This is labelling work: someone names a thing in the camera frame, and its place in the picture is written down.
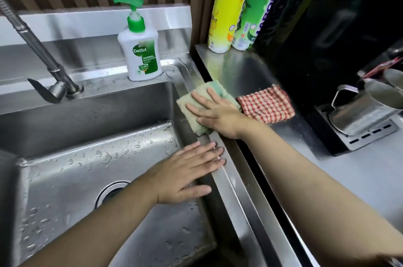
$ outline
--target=green label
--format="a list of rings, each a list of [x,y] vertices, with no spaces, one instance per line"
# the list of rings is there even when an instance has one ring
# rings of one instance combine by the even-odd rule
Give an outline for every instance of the green label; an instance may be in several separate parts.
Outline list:
[[[158,70],[157,58],[155,56],[154,40],[141,41],[134,46],[133,53],[141,57],[143,64],[139,66],[138,74],[143,71],[145,74],[150,74]]]

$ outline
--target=sink drain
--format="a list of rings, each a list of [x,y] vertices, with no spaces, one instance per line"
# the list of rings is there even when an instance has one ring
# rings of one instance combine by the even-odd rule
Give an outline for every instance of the sink drain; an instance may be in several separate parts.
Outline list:
[[[128,182],[118,181],[104,188],[104,190],[99,194],[97,201],[95,202],[95,208],[98,208],[101,204],[110,200],[113,196],[123,190],[126,185],[128,185]]]

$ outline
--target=cleaning cloth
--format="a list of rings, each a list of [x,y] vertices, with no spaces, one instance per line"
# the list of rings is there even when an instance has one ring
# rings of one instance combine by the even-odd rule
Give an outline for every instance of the cleaning cloth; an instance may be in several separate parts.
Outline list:
[[[210,81],[210,82],[206,82],[200,86],[198,86],[194,91],[197,92],[198,94],[200,94],[201,96],[204,96],[210,100],[212,100],[212,98],[210,97],[210,95],[207,93],[207,88],[208,87],[212,87],[214,89],[215,92],[217,92],[217,94],[219,96],[221,96],[222,98],[225,98],[227,100],[229,100],[232,104],[234,104],[238,109],[241,109],[240,105],[237,103],[237,101],[231,96],[229,95],[229,93],[224,89],[224,87],[218,82],[218,81]],[[196,107],[201,107],[204,108],[202,105],[200,105],[197,101],[195,101],[193,99],[193,97],[190,95],[190,93],[182,96],[180,99],[177,100],[177,104],[179,106],[179,108],[181,109],[181,111],[183,112],[183,114],[185,115],[186,119],[189,122],[190,127],[192,128],[193,132],[199,137],[204,133],[210,133],[211,129],[204,127],[202,125],[200,125],[196,119],[197,116],[195,116],[193,113],[191,113],[186,107],[185,104],[189,103],[192,104]]]
[[[278,85],[239,96],[237,101],[240,103],[244,115],[265,124],[288,120],[295,116],[290,98]]]

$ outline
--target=finger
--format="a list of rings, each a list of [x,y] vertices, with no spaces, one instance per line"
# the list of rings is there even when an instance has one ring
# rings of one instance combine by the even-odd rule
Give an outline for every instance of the finger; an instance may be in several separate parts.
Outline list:
[[[194,142],[194,143],[192,143],[192,144],[190,144],[190,145],[187,145],[187,146],[185,146],[184,148],[178,150],[178,151],[175,152],[173,155],[174,155],[174,156],[181,155],[181,154],[183,154],[185,151],[189,151],[189,150],[194,149],[194,148],[199,147],[199,146],[200,146],[200,142],[199,142],[199,141]]]
[[[209,119],[206,117],[198,117],[196,120],[200,125],[214,129],[217,119]]]
[[[213,88],[209,87],[207,88],[207,93],[211,96],[211,98],[213,99],[213,101],[217,104],[219,104],[220,106],[227,106],[227,103],[225,102],[226,99],[222,98],[221,96],[219,96]]]
[[[185,160],[193,158],[193,157],[195,157],[197,155],[200,155],[200,154],[202,154],[204,152],[207,152],[207,151],[213,149],[215,147],[215,145],[216,145],[215,142],[210,142],[210,143],[208,143],[206,145],[190,149],[190,150],[184,152],[182,158],[184,158]]]
[[[193,106],[190,103],[186,103],[185,105],[186,105],[186,108],[190,112],[192,112],[193,114],[195,114],[197,116],[210,117],[210,118],[216,118],[217,117],[217,115],[214,113],[213,110],[199,108],[199,107]]]
[[[189,162],[187,163],[187,166],[189,168],[194,168],[195,166],[210,162],[210,161],[216,159],[223,152],[224,152],[224,148],[222,148],[222,147],[204,152],[202,154],[189,158]]]
[[[178,192],[177,202],[182,202],[191,198],[199,198],[211,193],[211,187],[208,185],[197,185],[190,188],[183,188]]]
[[[191,95],[197,102],[199,102],[200,105],[206,107],[207,109],[219,108],[219,105],[217,105],[215,102],[208,99],[207,97],[201,96],[196,92],[192,92]]]
[[[199,179],[200,177],[203,177],[204,175],[207,175],[208,173],[214,172],[216,169],[220,168],[225,164],[226,160],[225,159],[220,159],[220,160],[213,160],[207,163],[203,163],[199,166],[196,166],[191,169],[191,174],[190,174],[190,179],[192,181]]]

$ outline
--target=countertop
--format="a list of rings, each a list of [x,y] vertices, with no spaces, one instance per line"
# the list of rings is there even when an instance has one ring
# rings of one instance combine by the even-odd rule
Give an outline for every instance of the countertop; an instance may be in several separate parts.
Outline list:
[[[250,94],[278,84],[270,67],[253,51],[230,48],[224,54],[207,45],[195,46],[213,80],[218,80],[232,96]],[[403,118],[392,121],[394,132],[361,149],[332,156],[293,103],[296,115],[271,124],[273,130],[292,147],[375,208],[403,232]]]

